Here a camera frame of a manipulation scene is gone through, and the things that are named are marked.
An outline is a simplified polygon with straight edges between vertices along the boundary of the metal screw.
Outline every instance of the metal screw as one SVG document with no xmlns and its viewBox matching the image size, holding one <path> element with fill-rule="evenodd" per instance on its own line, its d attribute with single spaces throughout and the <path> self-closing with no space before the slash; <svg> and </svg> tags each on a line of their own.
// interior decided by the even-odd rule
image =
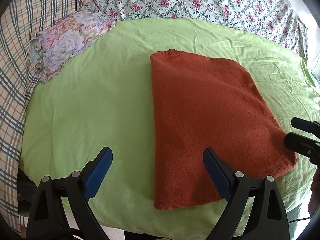
<svg viewBox="0 0 320 240">
<path fill-rule="evenodd" d="M 44 176 L 43 178 L 42 178 L 42 181 L 43 182 L 47 182 L 49 180 L 49 176 Z"/>
<path fill-rule="evenodd" d="M 242 178 L 242 177 L 244 176 L 244 174 L 243 174 L 243 172 L 241 172 L 241 171 L 236 171 L 236 176 L 237 176 L 238 178 Z"/>
<path fill-rule="evenodd" d="M 273 182 L 275 179 L 272 176 L 267 176 L 267 180 L 269 180 L 270 182 Z"/>
<path fill-rule="evenodd" d="M 77 178 L 80 176 L 80 172 L 79 171 L 74 171 L 72 174 L 71 174 L 72 177 L 74 178 Z"/>
</svg>

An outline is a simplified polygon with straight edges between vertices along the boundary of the floral bedspread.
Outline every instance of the floral bedspread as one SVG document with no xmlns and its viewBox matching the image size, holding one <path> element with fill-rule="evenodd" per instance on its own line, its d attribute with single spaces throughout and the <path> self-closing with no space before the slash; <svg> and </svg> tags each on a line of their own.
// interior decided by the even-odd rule
<svg viewBox="0 0 320 240">
<path fill-rule="evenodd" d="M 40 70 L 39 81 L 46 83 L 59 74 L 70 57 L 84 52 L 114 25 L 114 20 L 99 17 L 89 1 L 79 11 L 37 33 L 30 41 L 29 57 L 31 66 Z"/>
<path fill-rule="evenodd" d="M 307 60 L 307 28 L 288 0 L 93 0 L 110 20 L 197 18 L 270 39 Z"/>
</svg>

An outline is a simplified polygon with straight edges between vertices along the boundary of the pillowcase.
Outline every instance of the pillowcase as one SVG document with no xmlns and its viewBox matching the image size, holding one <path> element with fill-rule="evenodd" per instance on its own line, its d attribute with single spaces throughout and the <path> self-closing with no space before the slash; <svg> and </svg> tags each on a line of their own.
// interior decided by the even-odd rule
<svg viewBox="0 0 320 240">
<path fill-rule="evenodd" d="M 40 71 L 39 81 L 48 82 L 60 73 L 70 57 L 84 52 L 95 40 L 115 26 L 95 13 L 91 2 L 65 17 L 55 26 L 38 32 L 30 41 L 30 62 Z"/>
</svg>

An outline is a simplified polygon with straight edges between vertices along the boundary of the plaid blanket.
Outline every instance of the plaid blanket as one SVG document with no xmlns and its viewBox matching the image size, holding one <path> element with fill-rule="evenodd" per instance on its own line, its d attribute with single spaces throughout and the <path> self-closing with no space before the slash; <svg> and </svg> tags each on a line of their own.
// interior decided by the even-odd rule
<svg viewBox="0 0 320 240">
<path fill-rule="evenodd" d="M 29 41 L 84 1 L 13 0 L 0 19 L 0 213 L 18 234 L 17 172 L 26 108 L 37 84 Z"/>
</svg>

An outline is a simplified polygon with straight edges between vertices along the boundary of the knit fabric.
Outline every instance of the knit fabric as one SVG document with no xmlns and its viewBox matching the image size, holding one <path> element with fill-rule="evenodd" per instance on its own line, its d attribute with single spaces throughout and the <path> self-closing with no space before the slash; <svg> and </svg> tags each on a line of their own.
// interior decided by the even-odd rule
<svg viewBox="0 0 320 240">
<path fill-rule="evenodd" d="M 207 147 L 252 178 L 277 178 L 294 168 L 296 156 L 284 147 L 285 132 L 241 65 L 172 49 L 150 59 L 155 208 L 221 199 L 202 161 Z"/>
</svg>

